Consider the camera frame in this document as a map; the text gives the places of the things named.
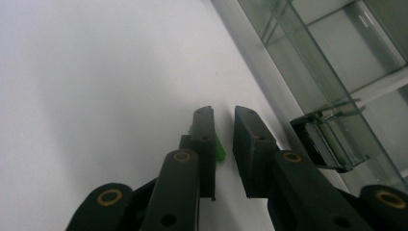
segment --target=white surface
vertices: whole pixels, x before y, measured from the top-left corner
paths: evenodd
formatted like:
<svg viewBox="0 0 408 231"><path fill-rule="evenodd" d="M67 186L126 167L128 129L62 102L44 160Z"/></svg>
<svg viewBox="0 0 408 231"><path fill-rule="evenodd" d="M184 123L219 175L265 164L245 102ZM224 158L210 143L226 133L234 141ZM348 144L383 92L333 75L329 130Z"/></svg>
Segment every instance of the white surface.
<svg viewBox="0 0 408 231"><path fill-rule="evenodd" d="M272 229L243 193L235 105L288 144L210 1L2 1L0 86L0 230L64 230L95 188L140 187L207 105L228 156L200 230Z"/></svg>

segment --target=glass panel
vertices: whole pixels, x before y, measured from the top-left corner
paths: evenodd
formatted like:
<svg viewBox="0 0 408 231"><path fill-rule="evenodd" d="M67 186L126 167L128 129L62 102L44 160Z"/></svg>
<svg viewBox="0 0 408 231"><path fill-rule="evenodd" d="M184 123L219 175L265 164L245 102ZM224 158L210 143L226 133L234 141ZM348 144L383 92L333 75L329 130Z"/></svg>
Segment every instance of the glass panel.
<svg viewBox="0 0 408 231"><path fill-rule="evenodd" d="M408 1L365 0L394 45L408 61Z"/></svg>
<svg viewBox="0 0 408 231"><path fill-rule="evenodd" d="M350 192L358 194L367 184L383 184L408 192L405 182L344 86L345 83L349 90L357 90L403 65L400 56L389 48L387 40L376 29L370 28L363 35L356 29L356 19L350 19L349 15L359 13L360 8L355 10L352 5L346 5L339 9L339 6L335 6L334 13L324 14L328 20L313 21L311 25L315 25L313 31L317 34L317 43L291 1L239 2L304 114L323 115L306 127L319 134L313 140L320 144L321 150L325 150L327 155L335 155L323 158L331 158L332 163L354 167L352 171L342 174ZM271 14L266 13L266 6L269 6ZM361 54L353 57L354 62L344 56L347 52L354 54L353 49L347 47L347 51L342 50L344 46L352 44L347 40L342 41L344 33L337 33L333 28L334 22L339 19L342 22L337 27L353 33L353 37L358 37L359 42L364 43ZM333 29L333 32L325 33L327 29ZM337 41L342 43L333 46L332 42ZM371 55L371 63L359 64L365 61L367 54ZM351 65L346 64L343 72L338 73L337 67L343 63ZM361 65L367 68L354 73L353 69ZM372 65L375 65L375 70L369 68Z"/></svg>
<svg viewBox="0 0 408 231"><path fill-rule="evenodd" d="M372 100L363 111L375 134L408 182L408 85Z"/></svg>
<svg viewBox="0 0 408 231"><path fill-rule="evenodd" d="M305 24L309 24L341 9L353 1L354 0L294 0L293 7L296 9L302 21Z"/></svg>

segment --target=green object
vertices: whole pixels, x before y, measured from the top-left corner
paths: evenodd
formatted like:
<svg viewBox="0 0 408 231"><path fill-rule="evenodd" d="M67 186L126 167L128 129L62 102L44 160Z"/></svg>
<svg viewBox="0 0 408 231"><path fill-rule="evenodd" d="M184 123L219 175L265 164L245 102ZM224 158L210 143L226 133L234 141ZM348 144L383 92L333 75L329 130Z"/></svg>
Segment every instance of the green object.
<svg viewBox="0 0 408 231"><path fill-rule="evenodd" d="M193 133L192 126L190 126L189 135L192 135L192 133ZM225 152L224 147L222 146L221 140L219 139L217 134L216 134L216 143L217 143L216 162L219 164L222 164L225 161L225 157L227 156L227 153Z"/></svg>

